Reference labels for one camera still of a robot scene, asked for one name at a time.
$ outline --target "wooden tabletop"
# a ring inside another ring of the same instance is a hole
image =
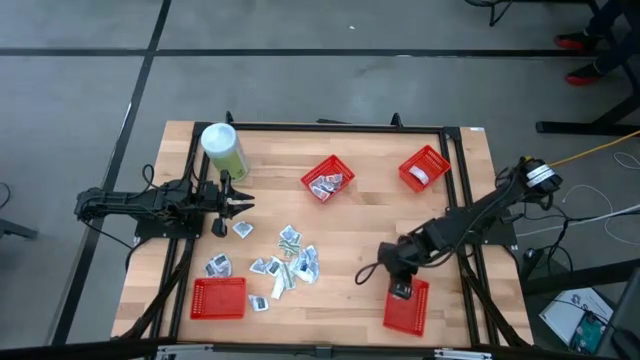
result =
[[[158,158],[155,183],[182,176],[193,122],[167,123]],[[494,189],[494,170],[483,129],[462,128],[462,139],[474,199]],[[440,149],[436,135],[390,133],[324,133],[239,131],[250,163],[249,175],[234,187],[255,196],[256,206],[228,222],[229,235],[220,239],[205,220],[196,241],[182,310],[180,341],[236,343],[314,343],[371,346],[468,346],[464,302],[458,264],[454,258],[434,269],[421,269],[418,278],[430,284],[424,336],[416,337],[382,326],[389,275],[378,269],[362,286],[354,275],[376,261],[380,242],[395,242],[428,219],[444,214],[447,192],[444,178],[422,193],[414,193],[399,177],[398,166],[425,144]],[[448,144],[459,204],[464,204],[453,144]],[[349,186],[321,204],[300,178],[328,155],[336,154],[355,173]],[[202,150],[198,150],[198,159]],[[209,179],[218,181],[211,167]],[[254,231],[241,239],[231,230],[247,221]],[[253,261],[272,255],[285,260],[277,247],[279,232],[291,224],[302,245],[318,251],[320,277],[314,285],[300,280],[280,300],[270,297],[274,278],[249,271]],[[156,295],[168,240],[152,239],[131,258],[113,335],[128,330]],[[184,240],[180,242],[179,259]],[[519,335],[532,342],[529,322],[513,259],[500,246],[484,246],[492,298]],[[225,252],[233,275],[247,279],[249,294],[269,299],[269,310],[254,312],[247,302],[241,320],[191,320],[195,278],[204,277],[204,265]],[[161,335],[168,334],[173,296],[167,301]],[[481,338],[486,342],[482,307],[476,301]]]

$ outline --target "red basket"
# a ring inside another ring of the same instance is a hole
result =
[[[429,283],[416,279],[411,280],[412,295],[409,300],[387,294],[384,307],[385,327],[407,334],[422,336],[427,314],[427,295]]]
[[[193,285],[191,319],[242,319],[247,303],[245,278],[202,278]]]
[[[331,193],[331,195],[329,195],[329,197],[326,200],[322,201],[322,199],[313,195],[313,192],[311,193],[314,198],[320,200],[321,202],[327,202],[335,194],[339,193],[340,191],[342,191],[342,189],[346,188],[347,185],[349,185],[349,183],[351,182],[351,180],[353,180],[353,178],[356,177],[353,171],[351,171],[351,169],[349,169],[347,165],[345,165],[342,161],[340,161],[340,159],[338,159],[337,156],[331,155],[328,158],[326,158],[318,166],[314,167],[305,176],[303,176],[302,179],[300,179],[300,181],[302,181],[302,183],[307,188],[307,190],[311,191],[311,189],[309,188],[309,184],[311,184],[313,180],[317,179],[318,176],[333,175],[338,173],[342,173],[342,184],[340,184],[340,188],[336,192]]]
[[[429,176],[429,181],[426,184],[422,184],[415,176],[411,175],[409,169],[412,166],[419,167]],[[415,153],[409,160],[398,168],[400,177],[404,180],[411,189],[415,192],[420,192],[431,184],[433,184],[442,174],[451,169],[451,165],[445,160],[438,152],[433,150],[429,145],[426,145],[420,151]]]

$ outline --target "plastic bottle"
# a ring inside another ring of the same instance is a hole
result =
[[[233,181],[249,172],[236,130],[229,124],[216,123],[202,132],[200,143],[218,171],[227,170]]]

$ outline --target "sneaker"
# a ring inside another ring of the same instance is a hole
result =
[[[553,41],[563,49],[589,52],[596,48],[600,38],[589,36],[583,32],[557,35]]]
[[[584,86],[593,84],[602,79],[604,75],[598,72],[593,63],[582,67],[574,72],[570,72],[564,79],[573,86]]]

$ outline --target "gray floor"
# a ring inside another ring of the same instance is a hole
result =
[[[0,47],[131,47],[148,44],[160,1],[6,0],[0,3]],[[463,1],[174,1],[161,48],[429,48],[547,49],[553,34],[580,28],[586,6],[515,4],[487,26],[488,10]],[[13,196],[0,215],[38,228],[36,241],[0,243],[0,347],[47,341],[83,226],[75,196],[98,185],[140,69],[141,58],[0,58],[0,163]],[[539,120],[593,120],[630,92],[621,72],[572,88],[568,59],[450,58],[157,58],[141,102],[117,188],[143,187],[167,120],[313,122],[317,118],[386,124],[481,126],[496,169],[521,155],[549,161],[609,141],[539,135]],[[628,122],[637,122],[635,114]],[[637,140],[560,169],[565,185],[588,184],[616,209],[637,202],[638,173],[615,151],[639,154]],[[562,207],[572,216],[609,211],[599,195],[579,189]],[[520,222],[519,233],[557,222]],[[572,228],[564,245],[576,268],[640,255],[610,238],[602,223]],[[133,222],[109,218],[105,230],[131,239]],[[610,229],[634,241],[631,219]],[[523,237],[520,248],[552,243],[557,231]],[[124,279],[125,251],[101,239],[70,341],[107,339]],[[602,291],[616,299],[621,286]]]

